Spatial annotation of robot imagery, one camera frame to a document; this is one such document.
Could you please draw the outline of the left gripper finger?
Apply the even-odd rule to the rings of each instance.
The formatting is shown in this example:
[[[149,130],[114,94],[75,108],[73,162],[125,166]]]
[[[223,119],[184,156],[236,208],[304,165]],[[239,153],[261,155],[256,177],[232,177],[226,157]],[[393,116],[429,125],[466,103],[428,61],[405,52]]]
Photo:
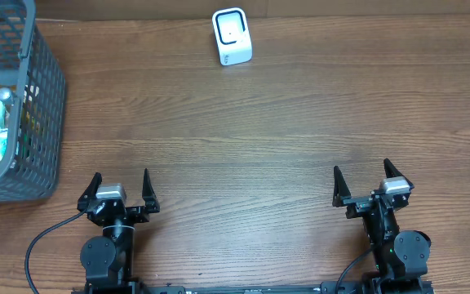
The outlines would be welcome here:
[[[143,178],[141,197],[145,202],[145,208],[148,213],[160,212],[160,204],[153,190],[150,177],[149,177],[149,170],[147,168],[144,169],[144,178]]]
[[[92,177],[90,184],[87,186],[81,197],[78,199],[77,209],[80,212],[87,211],[91,203],[96,199],[97,189],[102,183],[102,175],[96,172]]]

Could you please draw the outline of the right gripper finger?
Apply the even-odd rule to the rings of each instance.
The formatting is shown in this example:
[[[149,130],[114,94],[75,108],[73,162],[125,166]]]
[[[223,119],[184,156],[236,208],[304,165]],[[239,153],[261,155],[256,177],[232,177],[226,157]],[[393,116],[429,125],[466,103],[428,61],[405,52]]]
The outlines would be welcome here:
[[[384,172],[387,178],[403,177],[409,185],[410,190],[415,187],[414,184],[405,177],[388,158],[384,159]]]
[[[334,207],[342,207],[344,201],[352,197],[342,172],[338,166],[334,166],[334,192],[332,205]]]

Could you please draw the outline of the yellow liquid bottle silver cap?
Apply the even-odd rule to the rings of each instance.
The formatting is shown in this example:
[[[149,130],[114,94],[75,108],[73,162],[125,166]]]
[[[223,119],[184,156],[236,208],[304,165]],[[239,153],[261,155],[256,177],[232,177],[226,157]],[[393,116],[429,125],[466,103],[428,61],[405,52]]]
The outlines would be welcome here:
[[[16,94],[9,87],[0,87],[0,101],[4,105],[13,105]]]

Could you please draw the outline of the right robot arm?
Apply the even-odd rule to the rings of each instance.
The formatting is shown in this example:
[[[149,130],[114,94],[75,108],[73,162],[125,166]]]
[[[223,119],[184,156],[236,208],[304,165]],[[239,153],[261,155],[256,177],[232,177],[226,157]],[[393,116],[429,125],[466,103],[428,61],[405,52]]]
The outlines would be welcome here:
[[[395,212],[409,204],[414,184],[389,159],[384,159],[383,179],[378,189],[362,197],[353,197],[344,175],[335,166],[332,205],[345,207],[348,219],[361,218],[370,248],[353,260],[335,282],[335,293],[432,293],[430,282],[422,277],[428,272],[431,239],[422,231],[401,231]],[[375,260],[375,272],[344,285],[348,272],[368,255]]]

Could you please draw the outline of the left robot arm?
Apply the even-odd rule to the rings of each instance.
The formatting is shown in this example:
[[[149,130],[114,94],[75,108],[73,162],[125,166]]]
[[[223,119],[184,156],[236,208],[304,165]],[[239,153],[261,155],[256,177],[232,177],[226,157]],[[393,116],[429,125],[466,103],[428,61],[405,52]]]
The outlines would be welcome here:
[[[144,205],[128,207],[123,185],[105,185],[97,172],[78,199],[77,209],[102,229],[80,252],[85,293],[144,292],[143,283],[133,276],[135,225],[149,222],[151,214],[160,212],[148,171],[144,171],[141,198]]]

